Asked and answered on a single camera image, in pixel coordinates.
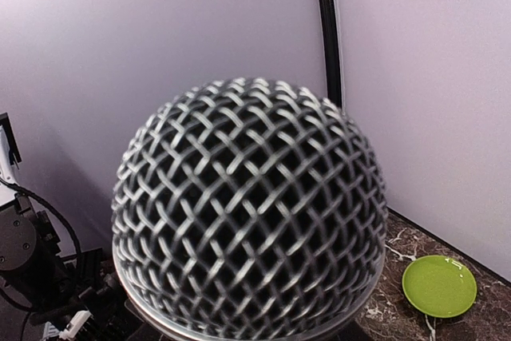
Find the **purple glitter microphone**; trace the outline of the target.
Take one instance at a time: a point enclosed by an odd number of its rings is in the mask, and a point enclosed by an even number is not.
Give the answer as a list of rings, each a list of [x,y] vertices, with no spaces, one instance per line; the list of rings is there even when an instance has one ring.
[[[175,340],[326,340],[385,263],[374,149],[330,100],[236,78],[162,105],[121,158],[112,254],[146,323]]]

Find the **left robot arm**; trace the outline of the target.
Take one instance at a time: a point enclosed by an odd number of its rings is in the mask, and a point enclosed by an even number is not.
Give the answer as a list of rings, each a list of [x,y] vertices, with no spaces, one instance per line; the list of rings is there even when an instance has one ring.
[[[69,221],[18,184],[21,155],[7,113],[1,115],[2,298],[42,325],[45,340],[128,340],[140,321],[127,311],[103,251],[84,252]]]

